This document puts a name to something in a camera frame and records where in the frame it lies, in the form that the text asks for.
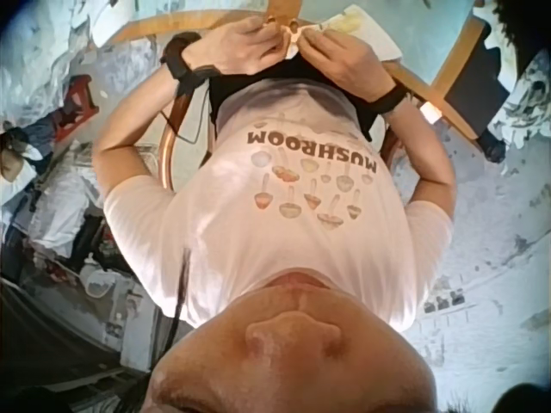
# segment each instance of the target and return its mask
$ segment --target white t-shirt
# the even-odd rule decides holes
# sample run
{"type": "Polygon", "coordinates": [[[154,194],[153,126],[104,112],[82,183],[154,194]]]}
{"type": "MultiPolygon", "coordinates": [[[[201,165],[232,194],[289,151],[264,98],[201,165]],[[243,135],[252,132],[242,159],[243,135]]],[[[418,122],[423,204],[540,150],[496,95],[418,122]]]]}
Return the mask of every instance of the white t-shirt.
{"type": "Polygon", "coordinates": [[[195,327],[290,269],[353,294],[396,330],[411,326],[452,222],[432,203],[402,205],[344,95],[266,80],[225,101],[218,128],[213,156],[177,194],[136,176],[105,201],[164,314],[174,317],[188,248],[182,319],[195,327]]]}

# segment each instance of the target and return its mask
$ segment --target paper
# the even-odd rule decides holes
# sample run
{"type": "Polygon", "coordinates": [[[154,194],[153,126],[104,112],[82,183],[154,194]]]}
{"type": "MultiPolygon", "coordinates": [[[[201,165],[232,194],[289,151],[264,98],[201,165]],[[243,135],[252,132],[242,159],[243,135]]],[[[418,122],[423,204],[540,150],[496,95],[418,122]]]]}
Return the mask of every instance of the paper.
{"type": "Polygon", "coordinates": [[[291,45],[289,46],[286,59],[292,59],[299,51],[296,41],[305,28],[313,28],[320,31],[332,28],[338,32],[351,34],[373,47],[380,61],[402,58],[402,52],[387,32],[362,8],[355,4],[346,8],[340,15],[336,15],[323,23],[298,28],[296,34],[292,34],[290,28],[287,28],[289,33],[291,33],[291,45]]]}

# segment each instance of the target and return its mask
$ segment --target black wristband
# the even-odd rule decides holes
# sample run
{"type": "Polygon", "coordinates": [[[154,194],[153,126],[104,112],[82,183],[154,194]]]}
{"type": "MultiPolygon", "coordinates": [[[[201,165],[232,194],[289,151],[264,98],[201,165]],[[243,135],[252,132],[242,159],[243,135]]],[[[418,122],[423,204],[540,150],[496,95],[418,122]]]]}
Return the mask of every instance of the black wristband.
{"type": "Polygon", "coordinates": [[[164,56],[161,58],[161,64],[166,64],[172,77],[180,83],[178,85],[176,97],[191,95],[191,93],[204,84],[209,77],[220,74],[214,66],[199,67],[195,71],[192,71],[187,62],[183,59],[183,50],[200,39],[201,36],[195,32],[180,33],[174,36],[164,49],[164,56]]]}
{"type": "Polygon", "coordinates": [[[396,83],[396,86],[386,95],[375,102],[368,102],[368,108],[376,114],[387,114],[392,112],[404,100],[408,92],[409,90],[403,84],[396,83]]]}

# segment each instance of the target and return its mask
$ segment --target mushroom illustration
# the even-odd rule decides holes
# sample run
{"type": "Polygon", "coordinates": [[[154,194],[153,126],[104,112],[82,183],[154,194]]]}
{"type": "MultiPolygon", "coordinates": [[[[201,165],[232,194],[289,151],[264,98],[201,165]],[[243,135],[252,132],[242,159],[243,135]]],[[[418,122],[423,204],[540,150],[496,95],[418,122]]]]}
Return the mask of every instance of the mushroom illustration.
{"type": "Polygon", "coordinates": [[[304,194],[306,203],[313,211],[315,211],[316,208],[319,207],[319,204],[321,204],[321,199],[316,196],[317,186],[318,186],[318,181],[316,181],[315,179],[312,179],[312,182],[310,183],[310,194],[304,194]]]}
{"type": "Polygon", "coordinates": [[[303,169],[305,172],[308,172],[309,174],[312,174],[312,173],[314,173],[316,170],[319,169],[319,163],[317,163],[317,162],[314,161],[313,159],[308,159],[308,158],[301,159],[301,160],[300,160],[300,165],[302,165],[302,169],[303,169]]]}
{"type": "Polygon", "coordinates": [[[362,181],[366,185],[369,185],[371,182],[373,182],[373,177],[370,174],[362,175],[362,181]]]}
{"type": "Polygon", "coordinates": [[[274,166],[272,172],[284,182],[297,182],[300,179],[300,175],[288,168],[287,154],[283,148],[279,148],[279,153],[282,157],[283,165],[274,166]]]}
{"type": "Polygon", "coordinates": [[[330,171],[331,171],[331,162],[327,162],[327,166],[325,167],[325,173],[320,178],[323,183],[331,182],[331,175],[329,175],[330,171]]]}
{"type": "Polygon", "coordinates": [[[274,195],[268,194],[266,190],[268,189],[269,174],[264,175],[262,180],[262,192],[255,195],[255,202],[257,203],[258,209],[266,209],[269,207],[269,204],[274,200],[274,195]]]}
{"type": "Polygon", "coordinates": [[[329,211],[327,213],[319,213],[318,219],[319,222],[322,224],[326,230],[332,231],[336,230],[339,226],[341,226],[344,221],[340,219],[338,216],[333,215],[333,212],[335,211],[335,207],[337,207],[338,202],[340,201],[341,196],[335,195],[333,200],[331,201],[331,204],[329,205],[329,211]]]}
{"type": "Polygon", "coordinates": [[[266,151],[259,151],[251,155],[251,162],[257,168],[264,168],[269,165],[272,156],[266,151]]]}
{"type": "Polygon", "coordinates": [[[354,191],[354,200],[352,201],[352,205],[347,206],[348,214],[352,219],[358,218],[362,213],[362,209],[359,206],[357,206],[359,200],[360,200],[360,190],[357,189],[356,191],[354,191]]]}
{"type": "Polygon", "coordinates": [[[354,180],[349,177],[350,175],[350,162],[347,162],[344,165],[344,175],[337,177],[337,188],[339,188],[342,192],[350,192],[350,190],[354,187],[354,180]]]}
{"type": "Polygon", "coordinates": [[[302,213],[302,208],[293,203],[294,187],[289,187],[288,202],[279,206],[279,212],[283,217],[288,219],[297,218],[302,213]]]}

